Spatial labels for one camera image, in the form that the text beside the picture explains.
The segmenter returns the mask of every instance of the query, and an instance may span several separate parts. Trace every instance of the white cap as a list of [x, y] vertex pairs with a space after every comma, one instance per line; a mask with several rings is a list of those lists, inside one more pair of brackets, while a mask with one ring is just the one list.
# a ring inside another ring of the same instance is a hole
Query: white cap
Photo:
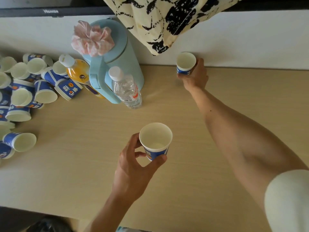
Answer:
[[65, 67], [72, 67], [75, 63], [75, 59], [70, 54], [61, 54], [59, 62]]
[[125, 77], [120, 67], [111, 67], [108, 71], [110, 78], [113, 81], [121, 81]]

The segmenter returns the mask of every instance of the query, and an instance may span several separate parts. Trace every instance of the pink tissue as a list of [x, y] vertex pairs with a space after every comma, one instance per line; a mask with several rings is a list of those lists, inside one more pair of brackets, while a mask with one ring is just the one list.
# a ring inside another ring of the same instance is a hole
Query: pink tissue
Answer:
[[88, 22], [79, 20], [78, 25], [74, 26], [71, 45], [80, 54], [90, 54], [94, 57], [107, 53], [115, 43], [109, 27], [100, 28], [98, 25], [91, 27]]

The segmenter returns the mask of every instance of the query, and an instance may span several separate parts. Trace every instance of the light wood tabletop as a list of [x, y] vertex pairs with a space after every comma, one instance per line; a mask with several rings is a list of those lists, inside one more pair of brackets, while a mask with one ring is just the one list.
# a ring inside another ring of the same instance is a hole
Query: light wood tabletop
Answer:
[[[0, 205], [91, 219], [108, 197], [119, 153], [151, 122], [168, 125], [167, 162], [121, 225], [150, 231], [270, 231], [217, 150], [176, 68], [142, 66], [143, 106], [128, 109], [86, 89], [62, 97], [15, 130], [36, 146], [0, 165]], [[274, 132], [309, 164], [309, 72], [210, 68], [206, 88]], [[142, 165], [149, 163], [140, 158]]]

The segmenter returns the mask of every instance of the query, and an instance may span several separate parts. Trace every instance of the t-shirt sleeve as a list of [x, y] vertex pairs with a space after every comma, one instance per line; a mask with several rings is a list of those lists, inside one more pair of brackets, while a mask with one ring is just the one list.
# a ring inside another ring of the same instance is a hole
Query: t-shirt sleeve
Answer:
[[273, 232], [309, 232], [309, 171], [276, 176], [266, 189], [264, 203]]

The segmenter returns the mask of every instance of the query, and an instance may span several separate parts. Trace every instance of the thermos handle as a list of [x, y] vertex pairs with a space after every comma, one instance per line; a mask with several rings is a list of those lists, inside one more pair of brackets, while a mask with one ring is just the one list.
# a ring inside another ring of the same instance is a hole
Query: thermos handle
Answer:
[[92, 57], [89, 69], [89, 81], [91, 86], [111, 103], [121, 103], [121, 100], [105, 83], [105, 74], [107, 70], [108, 66], [104, 62], [103, 56]]

